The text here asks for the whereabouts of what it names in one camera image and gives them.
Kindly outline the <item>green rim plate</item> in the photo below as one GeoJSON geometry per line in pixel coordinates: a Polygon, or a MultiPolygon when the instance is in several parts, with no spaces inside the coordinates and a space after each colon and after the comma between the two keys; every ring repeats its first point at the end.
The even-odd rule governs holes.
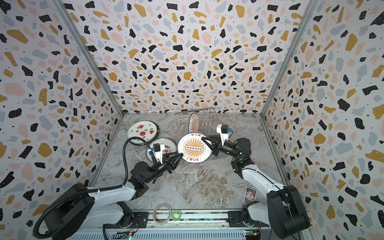
{"type": "MultiPolygon", "coordinates": [[[[171,153],[171,152],[177,152],[176,143],[171,139],[168,139],[168,138],[156,139],[150,144],[150,148],[152,148],[154,144],[164,144],[165,145],[165,150],[163,150],[163,154],[171,153]]],[[[152,161],[149,151],[150,151],[150,149],[147,149],[146,157],[148,160],[152,161]]]]}

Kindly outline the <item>orange sunburst plate front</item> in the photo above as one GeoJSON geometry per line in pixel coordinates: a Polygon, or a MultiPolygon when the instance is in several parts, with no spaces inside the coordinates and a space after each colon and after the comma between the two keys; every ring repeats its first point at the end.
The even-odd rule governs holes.
{"type": "Polygon", "coordinates": [[[202,140],[202,138],[207,137],[207,135],[199,132],[187,133],[180,137],[177,143],[177,151],[183,154],[182,159],[186,163],[200,164],[210,158],[212,150],[209,145],[212,143],[208,140],[205,142],[202,140]]]}

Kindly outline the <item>orange sunburst plate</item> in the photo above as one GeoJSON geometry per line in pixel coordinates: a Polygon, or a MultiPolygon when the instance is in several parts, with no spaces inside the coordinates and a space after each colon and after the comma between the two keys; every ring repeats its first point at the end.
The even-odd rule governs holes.
{"type": "Polygon", "coordinates": [[[182,159],[186,163],[200,164],[210,158],[212,150],[209,145],[212,143],[208,140],[205,142],[202,140],[202,138],[207,137],[207,135],[199,132],[187,133],[180,137],[177,143],[177,151],[183,154],[182,159]]]}
{"type": "Polygon", "coordinates": [[[188,130],[189,132],[197,132],[199,128],[199,118],[197,113],[192,113],[189,119],[188,130]]]}

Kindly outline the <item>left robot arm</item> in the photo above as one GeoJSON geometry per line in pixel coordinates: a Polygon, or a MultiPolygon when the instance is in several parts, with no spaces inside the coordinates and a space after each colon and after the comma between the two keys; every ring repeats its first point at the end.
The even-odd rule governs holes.
{"type": "Polygon", "coordinates": [[[87,188],[83,184],[70,187],[47,207],[33,228],[37,239],[66,240],[78,230],[95,226],[127,228],[134,221],[134,213],[127,202],[140,198],[164,172],[176,169],[183,154],[163,155],[163,162],[149,166],[139,162],[125,184],[105,188],[87,188]]]}

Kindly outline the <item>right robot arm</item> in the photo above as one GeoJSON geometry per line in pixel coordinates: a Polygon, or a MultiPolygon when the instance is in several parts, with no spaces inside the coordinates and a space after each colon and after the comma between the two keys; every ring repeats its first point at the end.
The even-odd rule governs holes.
{"type": "Polygon", "coordinates": [[[231,166],[235,174],[251,183],[266,204],[254,201],[243,205],[238,218],[245,225],[263,223],[285,239],[308,229],[311,225],[307,211],[296,187],[285,186],[263,173],[252,161],[251,142],[246,138],[235,142],[222,141],[220,137],[203,137],[202,141],[214,155],[224,153],[233,158],[231,166]]]}

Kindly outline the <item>green tape roll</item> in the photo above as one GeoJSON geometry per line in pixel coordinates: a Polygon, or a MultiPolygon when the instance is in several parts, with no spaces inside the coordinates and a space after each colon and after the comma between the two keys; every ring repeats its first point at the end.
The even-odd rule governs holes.
{"type": "Polygon", "coordinates": [[[173,221],[179,221],[182,217],[182,212],[180,210],[174,210],[171,217],[173,221]]]}

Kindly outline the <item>colourful card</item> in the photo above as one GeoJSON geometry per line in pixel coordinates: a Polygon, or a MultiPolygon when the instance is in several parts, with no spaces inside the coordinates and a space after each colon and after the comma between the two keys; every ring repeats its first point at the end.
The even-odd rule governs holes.
{"type": "Polygon", "coordinates": [[[245,194],[244,194],[244,203],[252,203],[256,201],[257,198],[257,190],[254,190],[252,188],[246,187],[245,194]]]}

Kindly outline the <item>clear tape roll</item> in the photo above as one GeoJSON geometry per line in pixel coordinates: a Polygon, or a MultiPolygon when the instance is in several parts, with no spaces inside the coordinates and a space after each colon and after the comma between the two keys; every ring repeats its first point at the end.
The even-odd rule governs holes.
{"type": "Polygon", "coordinates": [[[157,225],[167,224],[172,215],[172,209],[168,204],[159,204],[153,210],[153,221],[157,225]]]}

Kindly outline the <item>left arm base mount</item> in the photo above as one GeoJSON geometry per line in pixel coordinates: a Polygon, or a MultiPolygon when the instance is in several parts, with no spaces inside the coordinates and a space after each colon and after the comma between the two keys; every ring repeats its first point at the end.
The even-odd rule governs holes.
{"type": "Polygon", "coordinates": [[[106,229],[118,230],[135,230],[144,229],[149,219],[148,212],[133,212],[132,214],[124,214],[116,224],[106,224],[106,229]]]}

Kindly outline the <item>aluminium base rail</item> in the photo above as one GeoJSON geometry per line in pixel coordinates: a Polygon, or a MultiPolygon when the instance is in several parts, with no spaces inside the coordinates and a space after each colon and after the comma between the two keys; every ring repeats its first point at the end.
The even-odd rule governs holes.
{"type": "Polygon", "coordinates": [[[172,218],[165,225],[157,225],[153,221],[153,212],[148,212],[146,228],[135,230],[106,229],[102,225],[86,227],[70,238],[72,240],[277,240],[278,236],[268,227],[235,227],[226,222],[229,210],[181,210],[179,221],[172,218]]]}

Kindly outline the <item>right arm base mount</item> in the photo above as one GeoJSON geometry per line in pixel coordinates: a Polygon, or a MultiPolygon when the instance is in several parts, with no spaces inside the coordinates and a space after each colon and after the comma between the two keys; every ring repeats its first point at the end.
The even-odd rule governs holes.
{"type": "Polygon", "coordinates": [[[252,220],[251,217],[245,211],[228,211],[228,218],[226,220],[231,228],[235,227],[268,227],[269,225],[260,221],[252,220]]]}

